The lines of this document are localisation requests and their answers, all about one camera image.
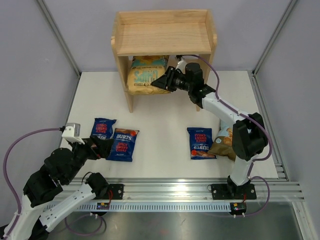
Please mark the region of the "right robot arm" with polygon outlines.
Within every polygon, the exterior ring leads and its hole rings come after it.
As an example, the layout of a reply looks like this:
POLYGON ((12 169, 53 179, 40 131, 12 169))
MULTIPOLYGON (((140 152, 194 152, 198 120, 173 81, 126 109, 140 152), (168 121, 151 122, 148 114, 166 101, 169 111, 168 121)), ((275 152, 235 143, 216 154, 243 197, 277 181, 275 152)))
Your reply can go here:
POLYGON ((263 118, 259 113, 242 113, 218 96, 218 90, 207 85, 202 77, 198 63, 186 64, 185 71, 172 66, 154 80, 151 85, 169 92, 177 89, 186 91, 190 100, 232 127, 232 149, 236 158, 232 173, 226 183, 211 184, 214 200, 255 200, 257 198, 250 173, 254 161, 258 159, 266 146, 268 137, 263 118))

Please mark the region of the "yellow kettle chips bag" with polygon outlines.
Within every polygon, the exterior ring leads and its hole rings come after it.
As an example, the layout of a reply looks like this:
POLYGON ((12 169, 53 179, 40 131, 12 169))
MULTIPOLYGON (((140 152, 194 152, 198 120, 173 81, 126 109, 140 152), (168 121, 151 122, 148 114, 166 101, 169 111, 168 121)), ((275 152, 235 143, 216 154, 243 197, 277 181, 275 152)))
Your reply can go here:
POLYGON ((152 86, 167 70, 169 55, 133 56, 127 77, 127 92, 131 95, 168 94, 169 91, 152 86))

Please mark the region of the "light blue cassava chips bag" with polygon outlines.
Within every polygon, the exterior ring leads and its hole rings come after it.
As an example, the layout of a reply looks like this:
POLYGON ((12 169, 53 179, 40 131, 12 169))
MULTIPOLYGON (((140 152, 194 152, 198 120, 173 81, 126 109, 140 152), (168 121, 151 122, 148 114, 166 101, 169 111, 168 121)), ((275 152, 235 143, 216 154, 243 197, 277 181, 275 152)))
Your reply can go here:
POLYGON ((236 153, 233 150, 232 143, 233 129, 221 120, 218 134, 208 150, 208 153, 215 156, 227 157, 234 162, 236 160, 236 153))

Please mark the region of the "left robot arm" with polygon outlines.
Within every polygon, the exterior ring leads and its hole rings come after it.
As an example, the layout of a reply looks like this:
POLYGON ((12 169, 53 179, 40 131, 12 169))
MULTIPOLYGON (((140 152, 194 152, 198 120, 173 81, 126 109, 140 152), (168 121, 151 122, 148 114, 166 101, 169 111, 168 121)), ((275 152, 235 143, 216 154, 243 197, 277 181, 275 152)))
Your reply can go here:
POLYGON ((107 158, 113 139, 87 138, 84 143, 58 148, 44 160, 42 167, 27 180, 22 202, 12 221, 0 228, 2 240, 46 240, 54 228, 83 203, 113 197, 109 183, 101 173, 91 173, 69 197, 44 212, 49 203, 69 185, 87 160, 107 158))

